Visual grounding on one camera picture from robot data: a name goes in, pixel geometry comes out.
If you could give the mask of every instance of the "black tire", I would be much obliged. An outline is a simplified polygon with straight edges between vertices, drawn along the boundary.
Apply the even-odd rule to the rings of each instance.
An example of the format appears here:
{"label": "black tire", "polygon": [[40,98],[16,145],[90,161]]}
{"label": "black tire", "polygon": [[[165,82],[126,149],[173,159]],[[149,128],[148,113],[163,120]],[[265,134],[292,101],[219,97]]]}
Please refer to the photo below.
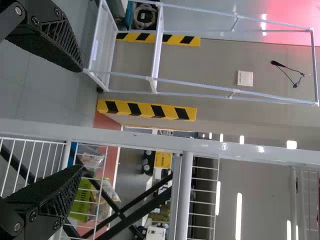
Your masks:
{"label": "black tire", "polygon": [[104,90],[102,89],[102,87],[97,86],[97,87],[96,87],[96,92],[97,92],[98,94],[102,94],[102,93],[104,92]]}

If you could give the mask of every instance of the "metal railing post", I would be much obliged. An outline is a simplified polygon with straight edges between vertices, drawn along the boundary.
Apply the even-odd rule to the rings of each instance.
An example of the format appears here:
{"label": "metal railing post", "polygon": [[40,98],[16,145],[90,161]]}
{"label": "metal railing post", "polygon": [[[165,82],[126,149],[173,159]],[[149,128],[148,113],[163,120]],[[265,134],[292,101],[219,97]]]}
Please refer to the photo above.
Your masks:
{"label": "metal railing post", "polygon": [[290,167],[289,175],[289,189],[290,189],[290,221],[291,221],[291,240],[297,240],[297,198],[296,198],[296,168]]}
{"label": "metal railing post", "polygon": [[194,154],[183,151],[177,201],[175,240],[186,240],[188,235],[191,177]]}

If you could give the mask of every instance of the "yellow and black striped barrier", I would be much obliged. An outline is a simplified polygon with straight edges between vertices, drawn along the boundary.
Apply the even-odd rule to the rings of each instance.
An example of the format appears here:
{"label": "yellow and black striped barrier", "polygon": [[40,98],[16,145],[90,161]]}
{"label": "yellow and black striped barrier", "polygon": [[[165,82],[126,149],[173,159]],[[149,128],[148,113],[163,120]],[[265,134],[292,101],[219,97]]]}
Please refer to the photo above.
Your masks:
{"label": "yellow and black striped barrier", "polygon": [[[156,34],[155,33],[139,33],[139,32],[118,33],[116,36],[116,39],[120,41],[126,41],[126,42],[154,44],[156,42]],[[162,43],[170,44],[170,45],[200,47],[201,38],[199,36],[164,34],[162,38]]]}
{"label": "yellow and black striped barrier", "polygon": [[101,114],[119,114],[189,122],[194,122],[197,118],[197,109],[194,107],[122,100],[99,99],[96,110]]}

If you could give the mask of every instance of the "bolt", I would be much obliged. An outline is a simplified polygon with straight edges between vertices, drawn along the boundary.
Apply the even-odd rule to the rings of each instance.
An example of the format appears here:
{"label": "bolt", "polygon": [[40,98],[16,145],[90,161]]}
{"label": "bolt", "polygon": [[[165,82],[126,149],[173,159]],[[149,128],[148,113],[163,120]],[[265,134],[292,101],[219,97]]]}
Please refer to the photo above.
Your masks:
{"label": "bolt", "polygon": [[57,16],[57,17],[60,17],[60,10],[59,10],[59,8],[55,8],[54,9],[54,13],[55,13],[55,15]]}
{"label": "bolt", "polygon": [[18,232],[18,231],[20,230],[20,228],[21,228],[21,223],[18,222],[18,223],[14,226],[14,231],[15,231],[15,232]]}
{"label": "bolt", "polygon": [[37,219],[37,217],[38,217],[37,211],[33,211],[33,212],[31,213],[31,215],[30,215],[30,222],[35,221],[35,220]]}
{"label": "bolt", "polygon": [[35,16],[33,16],[33,17],[31,18],[31,22],[33,23],[33,25],[34,25],[35,27],[39,27],[39,25],[40,25],[39,19],[36,18]]}
{"label": "bolt", "polygon": [[57,230],[59,227],[59,221],[55,221],[55,223],[53,224],[53,230]]}
{"label": "bolt", "polygon": [[16,14],[18,14],[19,16],[22,15],[22,10],[21,10],[21,8],[18,7],[18,6],[15,7],[15,12],[16,12]]}

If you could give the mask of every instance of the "white steel column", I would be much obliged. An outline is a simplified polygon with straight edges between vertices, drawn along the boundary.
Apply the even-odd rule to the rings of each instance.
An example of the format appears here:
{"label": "white steel column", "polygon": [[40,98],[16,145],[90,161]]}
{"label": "white steel column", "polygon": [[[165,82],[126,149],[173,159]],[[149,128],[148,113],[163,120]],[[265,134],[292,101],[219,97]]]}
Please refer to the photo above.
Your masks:
{"label": "white steel column", "polygon": [[178,214],[178,200],[180,189],[180,175],[181,175],[181,163],[182,158],[179,154],[174,154],[172,158],[172,191],[171,191],[171,211],[170,211],[170,230],[169,240],[176,239],[176,226],[177,226],[177,214]]}
{"label": "white steel column", "polygon": [[175,240],[186,240],[188,235],[189,206],[190,206],[190,185],[192,176],[192,162],[194,154],[190,151],[183,151],[180,186],[177,202],[177,218],[175,229]]}
{"label": "white steel column", "polygon": [[305,198],[304,198],[305,186],[304,186],[304,171],[300,170],[300,199],[301,199],[301,236],[302,240],[307,240],[307,224],[306,224],[306,212],[305,212]]}
{"label": "white steel column", "polygon": [[70,149],[71,149],[71,141],[67,141],[64,147],[61,170],[66,169],[68,167]]}
{"label": "white steel column", "polygon": [[297,240],[297,192],[296,192],[296,168],[290,167],[289,175],[289,189],[290,189],[290,222],[291,222],[291,240]]}

